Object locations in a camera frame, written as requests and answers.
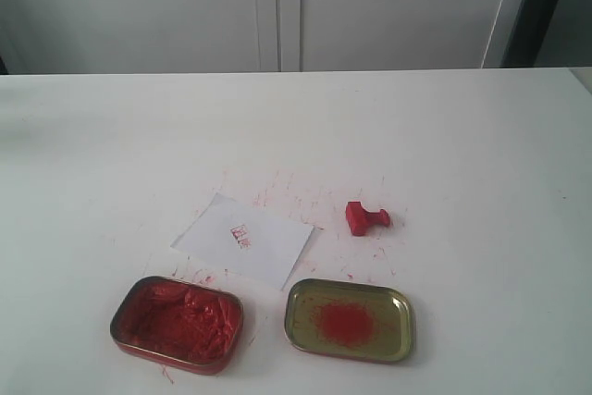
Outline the red stamp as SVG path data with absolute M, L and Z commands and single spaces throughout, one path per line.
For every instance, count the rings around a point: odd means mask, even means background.
M 377 212 L 370 212 L 356 201 L 347 202 L 345 216 L 351 234 L 355 237 L 365 236 L 372 227 L 389 227 L 391 224 L 390 215 L 386 210 L 380 209 Z

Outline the red ink tin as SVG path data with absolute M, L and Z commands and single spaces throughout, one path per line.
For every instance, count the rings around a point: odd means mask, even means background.
M 229 364 L 241 337 L 241 300 L 222 290 L 150 276 L 129 290 L 110 323 L 120 350 L 199 375 Z

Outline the white paper sheet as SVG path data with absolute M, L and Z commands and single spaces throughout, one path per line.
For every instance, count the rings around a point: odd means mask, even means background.
M 311 236 L 320 230 L 217 192 L 171 247 L 283 290 Z

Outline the gold tin lid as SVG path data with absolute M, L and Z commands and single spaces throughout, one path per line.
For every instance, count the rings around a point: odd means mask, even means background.
M 394 289 L 307 278 L 290 289 L 284 331 L 303 352 L 394 364 L 411 355 L 415 327 L 409 300 Z

